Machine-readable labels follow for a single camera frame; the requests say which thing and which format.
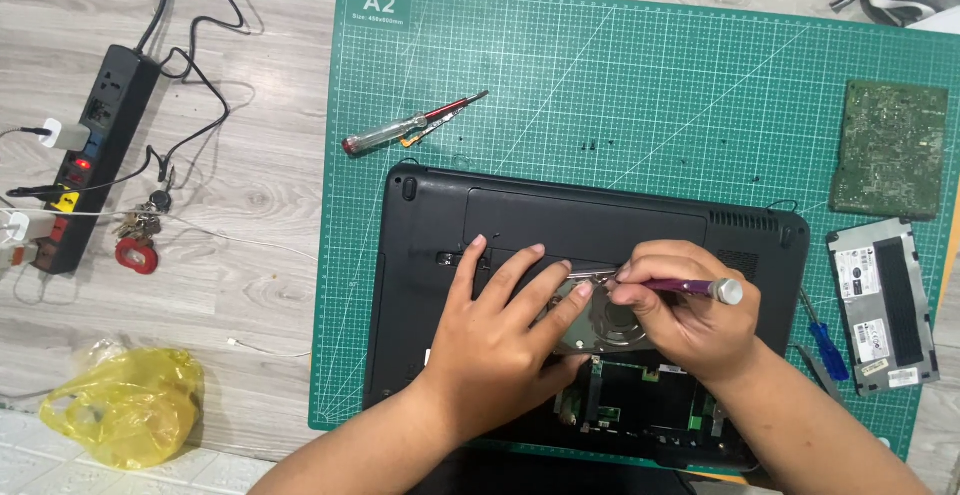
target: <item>yellow plastic bag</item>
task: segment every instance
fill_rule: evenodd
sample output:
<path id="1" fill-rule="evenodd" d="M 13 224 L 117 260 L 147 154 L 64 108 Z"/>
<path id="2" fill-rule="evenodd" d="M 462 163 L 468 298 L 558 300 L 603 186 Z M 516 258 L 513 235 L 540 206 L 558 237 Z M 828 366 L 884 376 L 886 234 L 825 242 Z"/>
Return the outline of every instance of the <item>yellow plastic bag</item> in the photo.
<path id="1" fill-rule="evenodd" d="M 203 368 L 186 351 L 133 349 L 54 390 L 40 419 L 103 465 L 143 469 L 184 445 L 203 384 Z"/>

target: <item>purple screwdriver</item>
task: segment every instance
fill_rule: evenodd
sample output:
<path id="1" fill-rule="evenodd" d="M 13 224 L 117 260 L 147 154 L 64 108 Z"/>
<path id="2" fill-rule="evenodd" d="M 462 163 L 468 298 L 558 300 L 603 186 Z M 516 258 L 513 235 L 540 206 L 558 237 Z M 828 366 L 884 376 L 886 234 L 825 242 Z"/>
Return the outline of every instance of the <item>purple screwdriver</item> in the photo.
<path id="1" fill-rule="evenodd" d="M 720 278 L 707 280 L 648 280 L 641 283 L 654 291 L 671 293 L 699 294 L 707 296 L 728 306 L 736 306 L 743 299 L 743 285 L 738 280 Z"/>

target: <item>hand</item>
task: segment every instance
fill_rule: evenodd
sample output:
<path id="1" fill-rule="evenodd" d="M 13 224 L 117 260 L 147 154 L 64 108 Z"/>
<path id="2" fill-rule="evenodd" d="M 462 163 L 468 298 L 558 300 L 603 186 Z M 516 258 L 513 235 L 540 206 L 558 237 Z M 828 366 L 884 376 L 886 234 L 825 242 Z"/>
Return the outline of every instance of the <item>hand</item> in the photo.
<path id="1" fill-rule="evenodd" d="M 678 294 L 679 305 L 669 306 L 658 293 L 641 285 L 652 279 L 719 278 L 740 282 L 743 299 L 739 304 L 725 305 L 704 296 Z M 644 242 L 633 249 L 616 282 L 610 283 L 610 300 L 632 306 L 656 349 L 702 383 L 736 377 L 753 361 L 761 292 L 743 274 L 727 268 L 706 249 L 684 241 Z"/>
<path id="2" fill-rule="evenodd" d="M 568 261 L 548 266 L 508 304 L 522 275 L 545 252 L 542 244 L 516 253 L 474 302 L 474 273 L 487 247 L 483 235 L 463 252 L 439 319 L 430 360 L 408 390 L 440 406 L 441 426 L 460 443 L 534 409 L 573 383 L 586 354 L 544 361 L 593 293 L 574 289 L 531 329 L 537 314 L 570 275 Z"/>

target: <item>forearm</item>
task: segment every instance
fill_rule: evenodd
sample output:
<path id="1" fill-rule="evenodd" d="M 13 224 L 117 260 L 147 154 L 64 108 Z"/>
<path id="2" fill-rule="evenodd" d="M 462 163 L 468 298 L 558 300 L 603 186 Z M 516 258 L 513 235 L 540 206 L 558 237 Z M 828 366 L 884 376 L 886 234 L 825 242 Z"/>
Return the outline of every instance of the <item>forearm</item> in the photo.
<path id="1" fill-rule="evenodd" d="M 842 406 L 759 339 L 755 344 L 755 358 L 742 374 L 706 386 L 787 492 L 929 493 Z"/>
<path id="2" fill-rule="evenodd" d="M 297 450 L 249 493 L 403 493 L 458 445 L 436 403 L 412 385 Z"/>

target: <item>blue screwdriver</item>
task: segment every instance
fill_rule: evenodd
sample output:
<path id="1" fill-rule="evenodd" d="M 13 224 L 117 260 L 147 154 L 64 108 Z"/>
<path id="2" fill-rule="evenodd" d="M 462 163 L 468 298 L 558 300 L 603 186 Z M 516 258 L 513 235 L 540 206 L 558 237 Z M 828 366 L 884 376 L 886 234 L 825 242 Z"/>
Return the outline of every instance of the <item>blue screwdriver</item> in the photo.
<path id="1" fill-rule="evenodd" d="M 820 359 L 823 361 L 823 366 L 826 367 L 826 373 L 828 373 L 834 381 L 846 381 L 850 378 L 850 373 L 847 371 L 847 365 L 843 361 L 843 356 L 840 355 L 840 351 L 837 350 L 836 345 L 831 341 L 831 335 L 827 331 L 827 324 L 817 319 L 817 312 L 813 309 L 813 304 L 810 303 L 810 296 L 807 295 L 803 287 L 799 288 L 799 299 L 803 302 L 807 314 L 810 315 L 810 319 L 813 321 L 810 323 L 810 333 L 813 334 L 813 338 L 817 341 L 817 347 L 820 349 Z"/>

